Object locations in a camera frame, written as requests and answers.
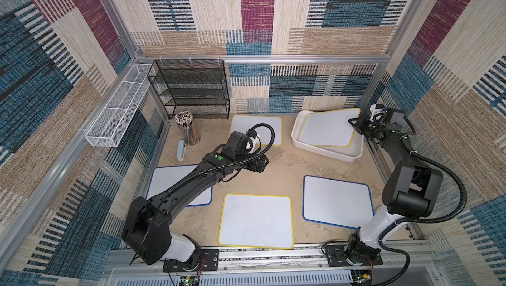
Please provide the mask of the yellow whiteboard front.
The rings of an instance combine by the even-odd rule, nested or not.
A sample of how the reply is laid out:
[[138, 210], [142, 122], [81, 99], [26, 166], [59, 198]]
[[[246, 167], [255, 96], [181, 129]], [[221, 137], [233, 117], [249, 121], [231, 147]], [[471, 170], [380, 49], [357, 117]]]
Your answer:
[[295, 241], [291, 198], [225, 195], [217, 242], [221, 246], [292, 249]]

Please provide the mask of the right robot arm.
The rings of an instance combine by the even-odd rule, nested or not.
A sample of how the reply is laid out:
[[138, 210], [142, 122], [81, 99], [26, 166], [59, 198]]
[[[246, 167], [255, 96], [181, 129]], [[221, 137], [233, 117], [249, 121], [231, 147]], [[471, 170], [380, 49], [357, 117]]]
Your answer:
[[358, 266], [374, 262], [380, 254], [380, 243], [395, 231], [397, 220], [419, 219], [432, 213], [443, 175], [415, 158], [410, 137], [416, 130], [405, 112], [387, 108], [371, 118], [352, 118], [349, 123], [366, 140], [383, 148], [395, 164], [382, 192], [382, 205], [368, 223], [350, 235], [345, 248], [347, 262]]

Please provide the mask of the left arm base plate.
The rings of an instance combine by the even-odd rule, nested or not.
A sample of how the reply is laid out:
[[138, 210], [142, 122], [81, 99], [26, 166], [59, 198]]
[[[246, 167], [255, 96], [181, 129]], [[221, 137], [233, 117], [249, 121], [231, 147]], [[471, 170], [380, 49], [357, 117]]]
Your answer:
[[218, 269], [218, 262], [220, 259], [219, 249], [197, 249], [194, 254], [186, 261], [179, 262], [178, 260], [164, 260], [163, 272], [164, 273], [196, 273], [215, 272]]

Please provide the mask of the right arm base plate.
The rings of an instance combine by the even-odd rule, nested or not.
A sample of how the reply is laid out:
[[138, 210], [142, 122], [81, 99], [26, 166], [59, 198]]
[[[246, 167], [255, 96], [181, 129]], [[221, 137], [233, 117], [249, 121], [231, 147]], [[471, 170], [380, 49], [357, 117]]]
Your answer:
[[323, 243], [320, 248], [330, 267], [383, 264], [381, 250], [367, 246], [356, 233], [350, 234], [347, 241], [331, 240]]

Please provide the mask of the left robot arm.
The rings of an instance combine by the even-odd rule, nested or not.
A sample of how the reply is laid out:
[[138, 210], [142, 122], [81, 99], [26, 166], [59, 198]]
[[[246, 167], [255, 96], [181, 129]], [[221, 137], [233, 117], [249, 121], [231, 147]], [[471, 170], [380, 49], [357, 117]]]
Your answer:
[[219, 152], [206, 154], [187, 176], [149, 199], [134, 199], [127, 213], [122, 240], [147, 265], [162, 259], [172, 243], [170, 225], [197, 196], [222, 182], [234, 171], [261, 173], [269, 164], [262, 155], [239, 155], [229, 159]]

